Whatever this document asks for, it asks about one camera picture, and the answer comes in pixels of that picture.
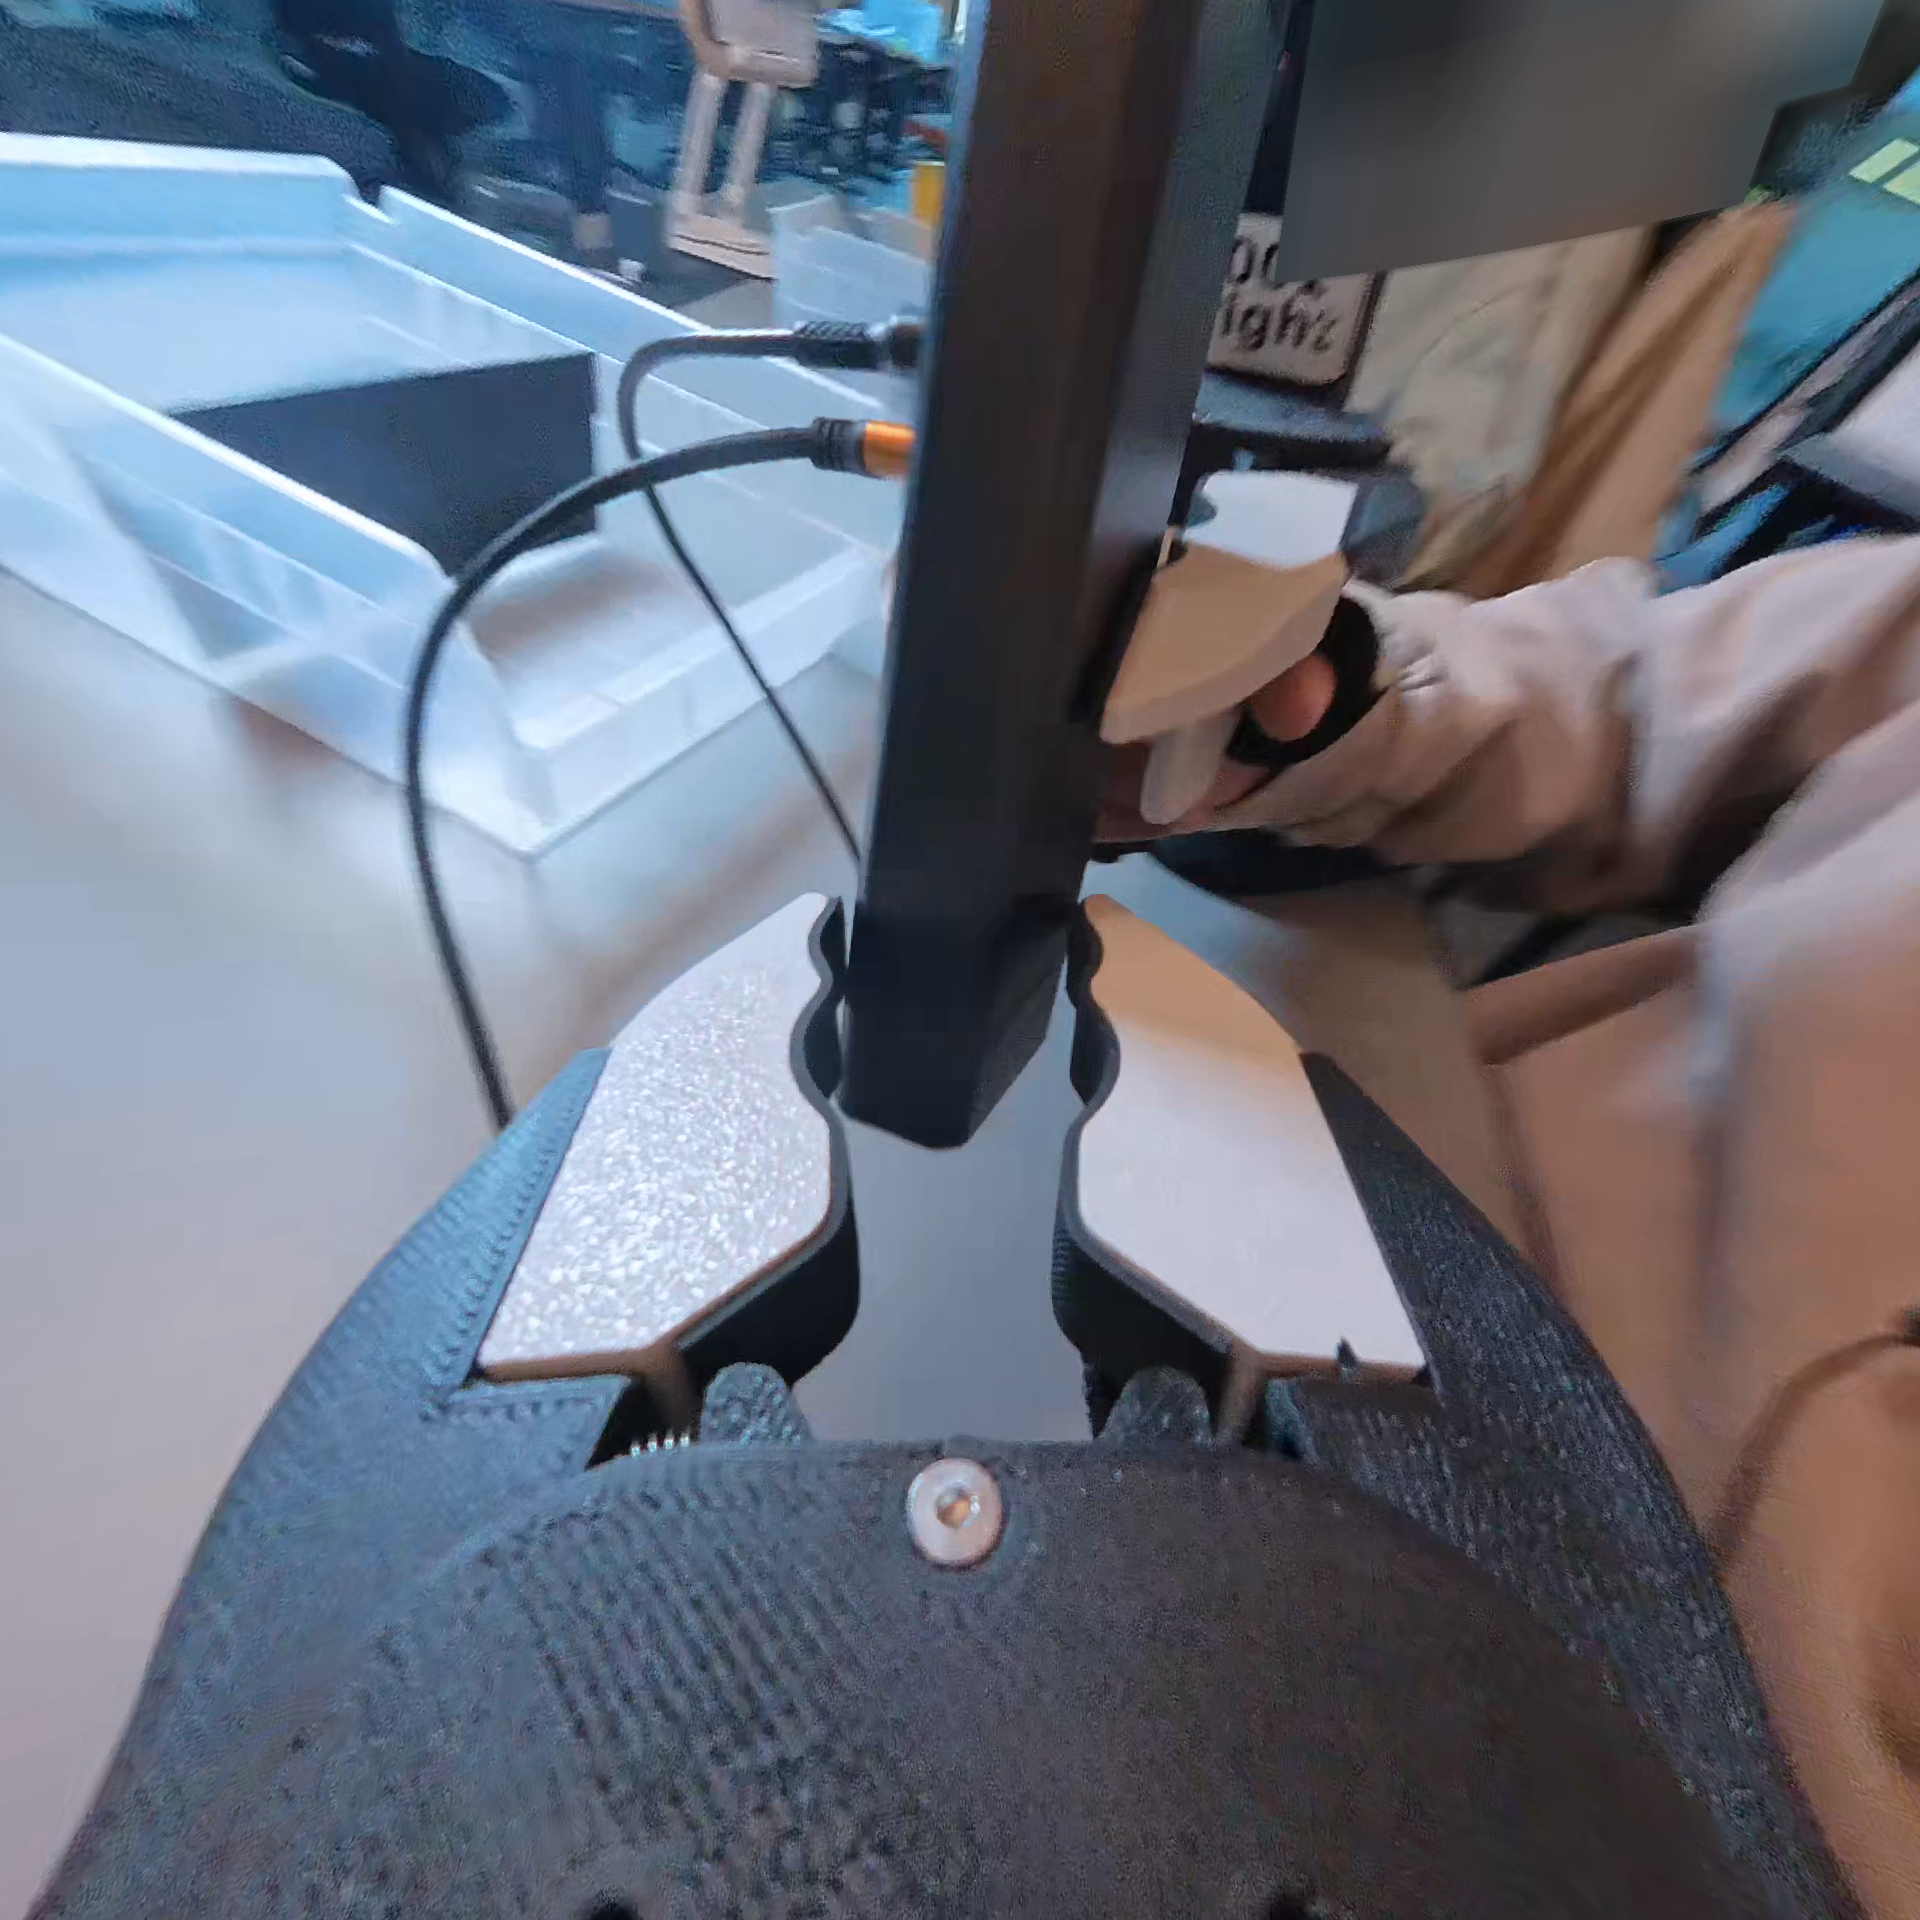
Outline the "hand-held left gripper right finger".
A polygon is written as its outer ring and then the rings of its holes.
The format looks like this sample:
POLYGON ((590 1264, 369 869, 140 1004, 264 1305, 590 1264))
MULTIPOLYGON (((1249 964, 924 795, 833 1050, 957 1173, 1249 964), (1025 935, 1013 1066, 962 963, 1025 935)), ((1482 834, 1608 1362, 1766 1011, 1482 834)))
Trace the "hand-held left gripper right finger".
POLYGON ((1056 1315, 1100 1375, 1210 1395, 1414 1383, 1428 1354, 1306 1056, 1247 989, 1110 896, 1071 968, 1056 1315))

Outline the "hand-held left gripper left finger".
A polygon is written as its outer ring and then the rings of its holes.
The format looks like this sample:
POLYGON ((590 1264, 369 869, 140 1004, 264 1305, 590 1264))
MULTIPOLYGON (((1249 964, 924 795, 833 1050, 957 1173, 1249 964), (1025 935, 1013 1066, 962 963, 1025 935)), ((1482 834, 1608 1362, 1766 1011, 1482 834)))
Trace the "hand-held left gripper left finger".
POLYGON ((479 1345, 492 1383, 667 1380, 727 1311, 824 1251, 847 1173, 831 1066, 844 907, 805 893, 613 1038, 479 1345))

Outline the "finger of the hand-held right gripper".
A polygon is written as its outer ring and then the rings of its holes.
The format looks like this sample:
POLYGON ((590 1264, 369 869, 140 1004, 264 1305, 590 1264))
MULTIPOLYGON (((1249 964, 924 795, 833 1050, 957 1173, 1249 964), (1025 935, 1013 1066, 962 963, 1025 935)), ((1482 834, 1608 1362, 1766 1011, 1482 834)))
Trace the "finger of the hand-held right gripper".
POLYGON ((1212 473, 1196 491, 1196 544, 1240 560, 1340 559, 1358 493, 1316 473, 1212 473))
POLYGON ((1100 741, 1152 742, 1238 708, 1308 661, 1349 578, 1342 555, 1279 567, 1215 546, 1184 548, 1147 591, 1100 741))

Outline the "dark grey usb hub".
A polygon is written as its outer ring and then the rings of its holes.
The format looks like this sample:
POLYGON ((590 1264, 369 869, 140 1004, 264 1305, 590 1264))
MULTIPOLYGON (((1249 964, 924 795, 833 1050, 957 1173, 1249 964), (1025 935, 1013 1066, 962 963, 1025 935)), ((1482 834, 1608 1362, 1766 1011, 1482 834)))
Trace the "dark grey usb hub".
POLYGON ((852 916, 838 1102, 972 1140, 1045 1040, 1286 4, 971 28, 852 916))

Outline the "black cable orange plug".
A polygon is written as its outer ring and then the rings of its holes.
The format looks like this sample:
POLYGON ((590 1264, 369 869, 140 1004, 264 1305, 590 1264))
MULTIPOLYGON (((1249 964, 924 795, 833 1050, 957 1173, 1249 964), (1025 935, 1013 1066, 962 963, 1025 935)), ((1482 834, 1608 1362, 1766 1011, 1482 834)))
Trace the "black cable orange plug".
POLYGON ((824 806, 842 848, 855 867, 863 864, 863 844, 852 815, 842 802, 821 760, 807 742, 795 716, 768 675, 749 648, 743 632, 710 586, 708 576, 688 553, 660 493, 677 483, 708 474, 807 466, 824 474, 873 483, 900 483, 909 477, 919 448, 916 431, 892 420, 819 419, 809 427, 757 429, 651 455, 568 487, 510 523, 489 541, 453 578, 432 620, 420 636, 403 699, 400 714, 400 802, 409 836, 412 873, 426 916, 450 1013, 464 1042, 466 1060, 495 1134, 505 1134, 517 1118, 508 1074, 492 1027, 472 984, 469 954, 444 901, 426 795, 429 708, 444 653, 479 599, 518 560, 531 556, 567 524, 616 502, 640 497, 667 542, 671 559, 696 591, 707 612, 719 625, 737 663, 754 684, 795 752, 817 800, 824 806))

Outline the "clear plastic bin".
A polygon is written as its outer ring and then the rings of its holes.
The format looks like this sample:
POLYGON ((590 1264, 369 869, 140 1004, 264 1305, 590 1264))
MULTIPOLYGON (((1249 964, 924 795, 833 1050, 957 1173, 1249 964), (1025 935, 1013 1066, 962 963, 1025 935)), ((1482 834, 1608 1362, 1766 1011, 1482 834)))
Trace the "clear plastic bin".
MULTIPOLYGON (((403 780, 453 585, 422 546, 177 413, 409 372, 596 359, 702 325, 323 156, 4 135, 4 570, 403 780)), ((744 714, 754 684, 640 498, 512 565, 450 638, 432 804, 538 854, 744 714)))

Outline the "person's right hand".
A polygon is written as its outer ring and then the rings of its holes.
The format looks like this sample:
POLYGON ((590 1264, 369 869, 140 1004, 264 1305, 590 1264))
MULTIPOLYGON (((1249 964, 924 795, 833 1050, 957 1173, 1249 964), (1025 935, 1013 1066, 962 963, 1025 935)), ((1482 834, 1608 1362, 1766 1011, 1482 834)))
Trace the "person's right hand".
POLYGON ((1203 797, 1169 825, 1141 810, 1143 772, 1116 767, 1095 829, 1093 858, 1237 831, 1273 833, 1303 848, 1358 851, 1360 790, 1351 780, 1387 767, 1393 710, 1413 722, 1417 702, 1443 686, 1439 650, 1387 620, 1387 606, 1340 597, 1316 648, 1249 694, 1228 721, 1227 746, 1203 797))

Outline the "person's clothed body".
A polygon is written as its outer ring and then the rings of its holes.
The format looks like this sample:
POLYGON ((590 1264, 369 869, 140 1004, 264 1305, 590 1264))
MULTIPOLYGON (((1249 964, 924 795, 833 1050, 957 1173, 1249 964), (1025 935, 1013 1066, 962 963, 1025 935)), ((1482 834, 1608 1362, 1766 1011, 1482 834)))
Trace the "person's clothed body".
MULTIPOLYGON (((1647 551, 1531 530, 1463 600, 1647 551)), ((1862 1904, 1917 1916, 1917 915, 1783 887, 1559 911, 1656 908, 1478 992, 1531 1248, 1713 1540, 1862 1904)))

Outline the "black clear-bin divider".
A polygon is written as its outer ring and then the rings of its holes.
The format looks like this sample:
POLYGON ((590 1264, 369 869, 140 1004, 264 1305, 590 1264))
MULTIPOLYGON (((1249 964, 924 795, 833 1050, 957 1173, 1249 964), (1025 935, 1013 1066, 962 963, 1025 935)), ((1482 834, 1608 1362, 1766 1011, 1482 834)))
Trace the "black clear-bin divider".
POLYGON ((594 477, 598 397, 596 357, 571 350, 172 419, 461 572, 520 518, 594 477))

